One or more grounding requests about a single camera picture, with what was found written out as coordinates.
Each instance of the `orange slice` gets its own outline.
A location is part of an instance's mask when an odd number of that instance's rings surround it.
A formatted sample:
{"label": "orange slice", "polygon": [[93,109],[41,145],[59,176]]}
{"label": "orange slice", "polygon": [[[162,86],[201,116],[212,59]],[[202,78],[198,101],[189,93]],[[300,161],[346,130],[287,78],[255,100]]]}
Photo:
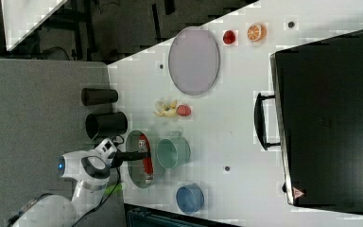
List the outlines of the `orange slice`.
{"label": "orange slice", "polygon": [[249,27],[247,36],[253,42],[260,41],[267,36],[267,29],[263,25],[254,24]]}

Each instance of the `plate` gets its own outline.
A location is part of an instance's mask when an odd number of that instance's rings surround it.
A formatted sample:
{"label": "plate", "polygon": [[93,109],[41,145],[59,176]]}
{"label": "plate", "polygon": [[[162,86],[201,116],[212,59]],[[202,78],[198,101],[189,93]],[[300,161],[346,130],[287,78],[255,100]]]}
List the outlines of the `plate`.
{"label": "plate", "polygon": [[219,70],[219,51],[212,34],[197,26],[182,30],[169,52],[169,73],[176,87],[190,96],[208,91]]}

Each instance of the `black mug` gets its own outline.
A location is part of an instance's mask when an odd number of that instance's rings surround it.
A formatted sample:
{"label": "black mug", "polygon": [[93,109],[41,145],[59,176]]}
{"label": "black mug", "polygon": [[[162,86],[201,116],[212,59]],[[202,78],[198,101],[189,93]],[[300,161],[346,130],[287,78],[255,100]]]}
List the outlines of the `black mug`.
{"label": "black mug", "polygon": [[81,91],[81,101],[84,106],[116,102],[118,93],[116,90],[84,88]]}
{"label": "black mug", "polygon": [[126,133],[128,119],[124,113],[89,114],[85,121],[88,137],[115,137]]}

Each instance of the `suitcase handle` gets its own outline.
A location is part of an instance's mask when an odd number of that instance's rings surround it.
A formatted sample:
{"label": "suitcase handle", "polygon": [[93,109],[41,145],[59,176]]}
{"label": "suitcase handle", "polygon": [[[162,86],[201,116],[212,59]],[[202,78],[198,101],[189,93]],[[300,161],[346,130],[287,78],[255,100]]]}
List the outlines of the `suitcase handle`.
{"label": "suitcase handle", "polygon": [[281,143],[267,142],[267,130],[265,126],[264,107],[262,106],[262,101],[272,98],[275,98],[275,96],[262,96],[261,93],[259,93],[255,101],[255,108],[254,108],[255,131],[257,133],[259,142],[261,143],[262,147],[265,150],[268,150],[268,148],[270,147],[281,145]]}

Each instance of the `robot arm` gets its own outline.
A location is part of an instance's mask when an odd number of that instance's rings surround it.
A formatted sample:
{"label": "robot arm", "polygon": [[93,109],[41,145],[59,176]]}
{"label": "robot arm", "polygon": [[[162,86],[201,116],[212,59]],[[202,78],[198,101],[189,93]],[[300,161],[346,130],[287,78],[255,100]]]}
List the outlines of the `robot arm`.
{"label": "robot arm", "polygon": [[58,171],[62,178],[78,183],[72,200],[58,195],[45,194],[25,205],[19,214],[9,220],[8,227],[74,226],[89,212],[101,205],[111,168],[123,161],[150,157],[145,152],[121,152],[110,140],[103,140],[89,151],[74,151],[59,158]]}

